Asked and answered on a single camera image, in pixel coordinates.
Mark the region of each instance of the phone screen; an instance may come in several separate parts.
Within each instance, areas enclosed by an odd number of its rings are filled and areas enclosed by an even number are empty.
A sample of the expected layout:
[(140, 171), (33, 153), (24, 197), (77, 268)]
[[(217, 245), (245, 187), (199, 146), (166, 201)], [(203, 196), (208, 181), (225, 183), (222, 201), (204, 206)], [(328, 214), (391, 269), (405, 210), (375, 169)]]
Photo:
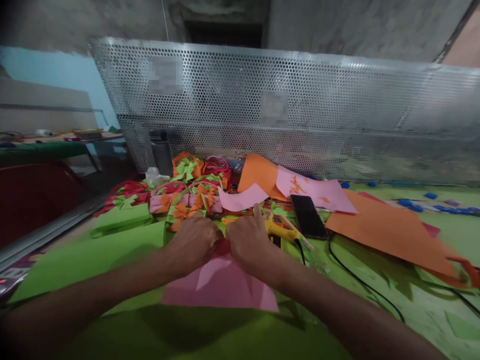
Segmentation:
[(328, 239), (329, 235), (310, 196), (290, 195), (298, 230), (306, 238)]

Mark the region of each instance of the water bottle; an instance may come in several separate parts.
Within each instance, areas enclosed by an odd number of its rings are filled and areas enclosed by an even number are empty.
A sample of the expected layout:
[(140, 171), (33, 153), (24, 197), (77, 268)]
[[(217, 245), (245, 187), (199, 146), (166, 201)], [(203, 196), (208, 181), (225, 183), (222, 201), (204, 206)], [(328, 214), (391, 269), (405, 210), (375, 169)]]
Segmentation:
[(172, 176), (174, 166), (170, 155), (167, 132), (163, 129), (150, 131), (151, 151), (160, 175)]

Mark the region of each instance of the table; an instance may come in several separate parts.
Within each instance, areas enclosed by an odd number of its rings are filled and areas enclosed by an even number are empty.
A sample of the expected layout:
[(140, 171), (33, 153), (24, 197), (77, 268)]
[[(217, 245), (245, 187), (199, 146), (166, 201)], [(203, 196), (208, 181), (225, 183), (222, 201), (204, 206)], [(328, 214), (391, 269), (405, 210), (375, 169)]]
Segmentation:
[[(352, 184), (350, 189), (368, 192), (384, 201), (399, 198), (423, 200), (423, 194), (433, 192), (439, 195), (438, 200), (453, 199), (464, 204), (480, 205), (480, 189), (476, 188), (368, 187)], [(439, 237), (474, 265), (480, 264), (480, 244), (476, 240), (476, 234), (480, 232), (480, 218), (435, 212), (421, 213), (420, 218), (439, 227), (442, 230)], [(88, 241), (85, 234), (94, 223), (94, 219), (85, 222), (62, 236), (48, 250), (66, 246), (71, 241)], [(395, 315), (391, 305), (360, 284), (336, 262), (325, 241), (311, 239), (310, 242), (315, 251), (308, 255), (319, 273)], [(283, 248), (300, 260), (295, 246), (285, 241)], [(424, 282), (404, 261), (341, 235), (334, 236), (332, 249), (359, 278), (401, 310), (409, 327), (451, 359), (478, 358), (480, 341), (459, 337), (451, 325), (452, 319), (458, 318), (463, 324), (480, 329), (480, 318), (460, 298), (449, 290)], [(144, 302), (141, 308), (134, 308), (131, 301), (126, 301), (109, 311), (75, 340), (66, 350), (67, 354), (63, 354), (64, 357), (81, 359), (93, 350), (98, 354), (125, 359), (133, 356), (131, 351), (135, 351), (137, 358), (162, 354), (169, 359), (194, 356), (211, 359), (217, 354), (217, 358), (258, 359), (270, 354), (280, 359), (348, 359), (345, 350), (313, 315), (281, 294), (276, 294), (280, 312), (271, 314), (250, 309), (158, 306), (162, 291), (158, 289), (141, 295), (142, 298), (137, 299)], [(480, 308), (478, 294), (463, 293), (463, 296)]]
[(64, 141), (65, 137), (71, 137), (71, 135), (28, 137), (21, 142), (13, 141), (16, 147), (0, 149), (0, 168), (23, 164), (49, 163), (87, 155), (96, 172), (99, 173), (100, 168), (86, 144), (123, 138), (123, 134), (118, 133), (103, 132), (102, 134), (102, 138), (82, 141)]

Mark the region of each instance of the pink paper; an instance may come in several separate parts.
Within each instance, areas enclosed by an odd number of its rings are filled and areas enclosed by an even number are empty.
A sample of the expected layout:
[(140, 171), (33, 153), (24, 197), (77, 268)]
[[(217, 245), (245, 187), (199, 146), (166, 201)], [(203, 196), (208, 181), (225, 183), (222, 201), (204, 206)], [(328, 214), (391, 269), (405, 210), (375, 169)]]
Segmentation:
[(169, 283), (161, 303), (279, 311), (273, 290), (243, 271), (229, 253), (214, 256), (190, 275)]
[(244, 192), (238, 194), (229, 194), (223, 191), (219, 191), (218, 193), (220, 195), (221, 206), (233, 212), (249, 209), (254, 206), (255, 203), (261, 203), (269, 197), (256, 183)]
[[(298, 184), (298, 194), (292, 190)], [(287, 198), (291, 194), (309, 196), (317, 208), (324, 208), (344, 213), (358, 214), (359, 212), (345, 195), (337, 180), (318, 181), (278, 166), (276, 187)]]
[[(365, 198), (369, 198), (371, 200), (375, 200), (375, 201), (378, 201), (380, 203), (384, 203), (386, 204), (386, 202), (380, 200), (378, 197), (375, 197), (373, 195), (370, 195), (368, 192), (359, 192), (358, 195), (362, 195), (363, 197)], [(436, 238), (438, 234), (440, 234), (440, 231), (442, 231), (441, 229), (439, 229), (438, 227), (435, 227), (435, 226), (432, 226), (432, 225), (429, 225), (427, 223), (424, 223), (422, 222), (423, 224), (423, 227), (425, 228), (425, 230), (428, 232), (428, 234), (432, 237), (432, 238)]]

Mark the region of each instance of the glue gun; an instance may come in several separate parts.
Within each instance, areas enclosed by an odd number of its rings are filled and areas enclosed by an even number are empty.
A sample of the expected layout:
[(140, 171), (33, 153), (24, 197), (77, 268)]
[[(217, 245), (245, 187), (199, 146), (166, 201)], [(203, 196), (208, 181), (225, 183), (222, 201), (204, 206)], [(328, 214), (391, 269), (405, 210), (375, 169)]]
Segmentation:
[(265, 220), (265, 228), (268, 235), (277, 235), (291, 243), (294, 243), (296, 239), (300, 239), (300, 234), (297, 231), (278, 226), (271, 219)]

